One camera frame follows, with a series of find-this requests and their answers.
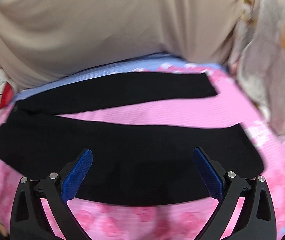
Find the beige fabric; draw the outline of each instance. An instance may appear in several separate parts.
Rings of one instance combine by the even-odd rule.
[[[167,51],[223,63],[243,0],[0,0],[0,64],[20,87]]]

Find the pink bedsheet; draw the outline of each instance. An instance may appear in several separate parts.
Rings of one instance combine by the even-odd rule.
[[[199,73],[205,70],[219,92],[215,98],[165,100],[66,117],[132,125],[167,124],[202,128],[221,128],[242,123],[265,163],[263,175],[273,198],[277,238],[280,239],[285,233],[285,137],[277,138],[273,135],[258,111],[223,71],[191,64],[181,68],[164,65],[158,69],[175,73]],[[7,228],[21,177],[21,174],[0,160],[0,219]],[[224,237],[232,232],[242,203],[243,199],[238,202]],[[63,238],[46,200],[43,200],[43,205],[55,234]],[[68,206],[93,240],[179,240],[195,238],[217,206],[217,201],[206,198],[177,205],[134,208],[73,199],[68,201]]]

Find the blue gripper pad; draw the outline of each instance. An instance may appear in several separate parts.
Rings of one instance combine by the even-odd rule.
[[[224,198],[223,181],[201,149],[194,149],[193,161],[211,197],[218,201],[222,201]]]
[[[75,197],[92,163],[93,153],[87,149],[62,182],[60,196],[65,203]]]

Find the silver screw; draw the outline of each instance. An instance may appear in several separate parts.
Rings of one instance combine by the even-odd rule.
[[[26,177],[23,177],[23,178],[21,178],[20,182],[21,182],[21,183],[26,183],[27,180],[28,180],[28,179],[27,179]]]
[[[234,173],[233,171],[228,171],[227,175],[232,179],[236,177],[236,173]]]
[[[265,182],[265,177],[260,175],[260,176],[258,176],[258,180],[260,182]]]
[[[51,173],[51,174],[49,175],[49,177],[50,177],[51,179],[56,179],[56,178],[58,177],[58,174],[57,174],[56,172],[53,172],[53,173]]]

